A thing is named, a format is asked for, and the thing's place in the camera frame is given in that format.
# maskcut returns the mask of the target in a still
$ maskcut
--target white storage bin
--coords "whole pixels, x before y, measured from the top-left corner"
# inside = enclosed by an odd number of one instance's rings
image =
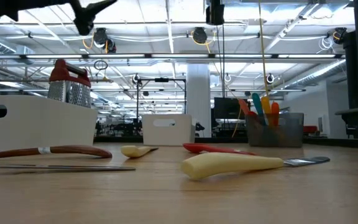
[[[0,151],[93,145],[96,110],[38,96],[0,96]]]
[[[145,114],[142,125],[146,146],[181,146],[195,140],[196,127],[188,114]]]

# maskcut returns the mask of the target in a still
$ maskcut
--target box grater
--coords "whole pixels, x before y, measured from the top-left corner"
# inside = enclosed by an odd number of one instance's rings
[[[59,59],[49,81],[48,98],[91,108],[91,82],[85,69]]]

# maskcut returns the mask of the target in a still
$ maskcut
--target ceiling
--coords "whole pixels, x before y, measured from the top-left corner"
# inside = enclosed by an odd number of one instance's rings
[[[97,2],[82,0],[82,6]],[[120,0],[107,9],[100,12],[95,20],[95,27],[105,27],[110,38],[115,42],[117,54],[208,54],[205,45],[197,45],[191,38],[191,31],[195,27],[204,27],[209,37],[208,42],[211,53],[225,54],[260,54],[261,38],[258,38],[259,11],[256,3],[241,3],[242,1],[225,1],[224,27],[209,26],[205,23],[205,2],[194,0]],[[306,1],[263,1],[262,17],[264,19],[263,35],[265,38],[266,54],[343,54],[341,45],[332,42],[332,36],[324,39],[327,34],[332,34],[336,27],[346,27],[348,31],[355,29],[352,7],[346,7],[351,1],[328,1],[329,4],[313,14],[298,21],[297,15],[306,6]],[[50,6],[41,9],[29,9],[19,11],[19,20],[12,21],[6,16],[0,18],[0,40],[12,48],[23,45],[30,48],[33,54],[103,54],[104,50],[91,45],[92,35],[79,36],[73,24],[75,15],[69,4]],[[336,59],[319,60],[267,60],[266,72],[274,74],[275,86],[279,86],[297,75],[321,64],[330,63]],[[112,92],[95,92],[101,98],[113,103],[121,103],[120,109],[114,109],[120,113],[127,113],[134,100],[135,93],[118,92],[121,88],[133,88],[132,77],[138,74],[141,78],[186,78],[187,64],[196,63],[194,60],[151,60],[138,59],[111,59],[107,60],[109,67],[98,74],[93,67],[95,60],[80,62],[68,60],[70,63],[87,68],[92,74],[92,79],[102,79],[105,76],[116,84],[93,83],[94,89],[117,89]],[[208,63],[212,76],[219,73],[219,60]],[[225,73],[230,75],[226,82],[229,88],[257,89],[264,84],[263,64],[258,60],[229,60],[224,64]],[[37,59],[32,65],[26,65],[15,60],[0,60],[0,67],[9,70],[14,75],[7,75],[0,71],[0,79],[21,79],[28,74],[33,74],[33,80],[47,79],[53,69],[53,60]],[[48,88],[47,82],[32,82],[31,87]],[[216,83],[214,88],[220,89],[221,84]],[[0,84],[0,88],[12,88]],[[150,82],[147,88],[173,89],[179,88],[175,83]],[[234,92],[237,96],[244,96],[244,92]],[[211,99],[221,96],[220,92],[212,92]],[[150,99],[182,98],[182,91],[150,93]],[[154,110],[156,113],[181,112],[182,104],[161,101],[162,108],[166,110]]]

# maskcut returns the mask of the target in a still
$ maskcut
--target column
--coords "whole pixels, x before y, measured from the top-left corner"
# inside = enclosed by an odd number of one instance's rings
[[[211,137],[211,91],[208,64],[187,65],[187,113],[205,130],[200,137]]]

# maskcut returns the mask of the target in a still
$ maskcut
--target wooden table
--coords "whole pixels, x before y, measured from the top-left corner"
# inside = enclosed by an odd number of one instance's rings
[[[183,148],[161,147],[127,160],[121,145],[96,145],[111,150],[112,160],[61,154],[0,159],[0,164],[137,167],[85,173],[0,170],[0,223],[358,223],[358,149],[252,148],[263,156],[332,161],[195,182],[179,170],[192,156]]]

